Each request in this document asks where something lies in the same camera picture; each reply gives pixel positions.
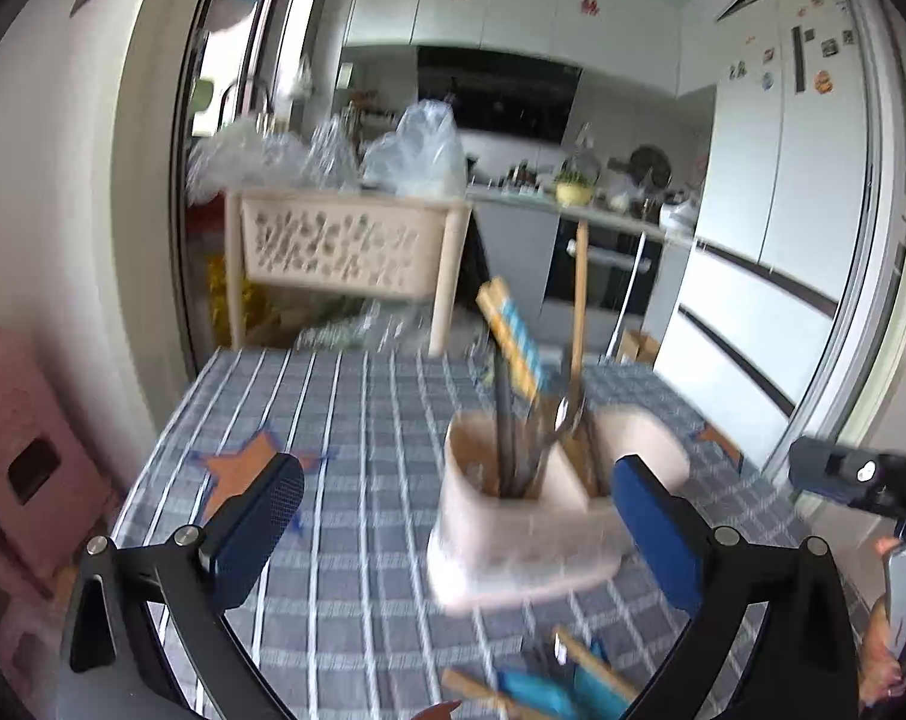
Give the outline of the person right hand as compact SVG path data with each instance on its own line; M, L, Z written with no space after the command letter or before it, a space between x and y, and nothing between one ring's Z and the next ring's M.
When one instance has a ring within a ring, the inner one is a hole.
M886 536L876 550L886 593L873 606L860 650L860 717L906 718L906 543Z

